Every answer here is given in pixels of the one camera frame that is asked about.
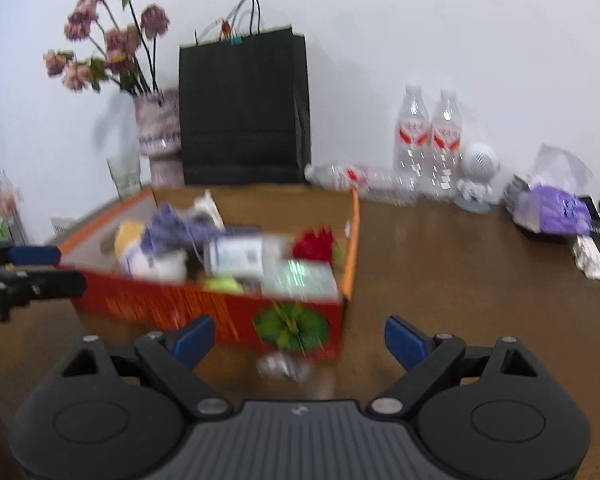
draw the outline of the cardboard box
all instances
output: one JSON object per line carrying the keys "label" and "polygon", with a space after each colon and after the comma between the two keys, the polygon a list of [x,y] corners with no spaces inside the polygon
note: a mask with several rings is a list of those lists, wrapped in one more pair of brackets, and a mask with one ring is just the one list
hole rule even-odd
{"label": "cardboard box", "polygon": [[[149,325],[166,331],[177,330],[200,314],[216,322],[216,341],[271,350],[254,328],[254,322],[269,309],[292,306],[310,309],[313,319],[328,326],[322,330],[316,348],[306,352],[312,358],[334,358],[340,351],[342,321],[350,300],[360,225],[360,207],[355,192],[332,192],[305,186],[259,184],[241,187],[211,187],[226,224],[258,226],[263,232],[299,237],[307,229],[331,227],[342,262],[334,274],[342,293],[335,302],[307,303],[283,298],[234,296],[203,290],[196,282],[183,285],[132,280],[120,273],[113,252],[113,239],[123,219],[148,220],[157,204],[168,202],[189,208],[204,187],[146,189],[79,228],[59,245],[62,265],[76,266],[87,279],[83,297],[74,306],[94,314],[105,314],[129,323]],[[345,230],[349,226],[349,237]]]}

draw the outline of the purple tissue pack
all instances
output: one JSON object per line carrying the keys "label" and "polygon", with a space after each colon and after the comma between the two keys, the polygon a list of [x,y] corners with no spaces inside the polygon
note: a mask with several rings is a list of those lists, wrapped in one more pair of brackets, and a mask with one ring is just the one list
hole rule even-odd
{"label": "purple tissue pack", "polygon": [[535,233],[589,236],[591,216],[584,202],[551,186],[536,186],[520,196],[513,221]]}

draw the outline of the wall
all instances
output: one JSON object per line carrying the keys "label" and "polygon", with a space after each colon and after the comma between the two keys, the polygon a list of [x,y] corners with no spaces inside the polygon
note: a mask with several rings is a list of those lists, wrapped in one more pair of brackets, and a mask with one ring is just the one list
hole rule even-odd
{"label": "wall", "polygon": [[[163,87],[177,82],[178,46],[236,1],[134,0],[171,17],[158,46]],[[600,195],[600,0],[260,1],[265,25],[306,35],[316,163],[391,164],[406,76],[422,81],[431,105],[451,79],[465,137],[502,158],[499,187],[545,141],[577,153]],[[132,104],[113,88],[74,95],[46,78],[42,54],[66,46],[74,3],[0,0],[0,166],[21,187],[38,241],[52,234],[49,216],[78,216],[114,195],[105,157],[135,136]]]}

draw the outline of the plastic bottle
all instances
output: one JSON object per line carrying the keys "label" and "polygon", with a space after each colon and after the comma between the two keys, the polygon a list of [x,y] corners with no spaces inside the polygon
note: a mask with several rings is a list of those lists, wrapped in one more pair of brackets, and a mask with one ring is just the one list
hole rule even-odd
{"label": "plastic bottle", "polygon": [[326,166],[307,166],[305,178],[325,189],[357,189],[362,198],[394,205],[412,204],[418,197],[416,179],[410,174],[387,168],[334,162]]}
{"label": "plastic bottle", "polygon": [[394,170],[420,178],[429,144],[429,112],[422,101],[422,87],[406,86],[395,133]]}
{"label": "plastic bottle", "polygon": [[456,192],[462,119],[456,103],[456,93],[440,91],[431,120],[430,153],[421,189],[430,198],[449,200]]}

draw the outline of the vase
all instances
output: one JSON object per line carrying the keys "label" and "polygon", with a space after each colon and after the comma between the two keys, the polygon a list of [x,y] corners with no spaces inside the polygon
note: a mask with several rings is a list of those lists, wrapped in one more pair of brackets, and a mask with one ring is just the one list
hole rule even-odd
{"label": "vase", "polygon": [[184,186],[178,89],[141,94],[134,103],[140,153],[149,158],[152,185]]}

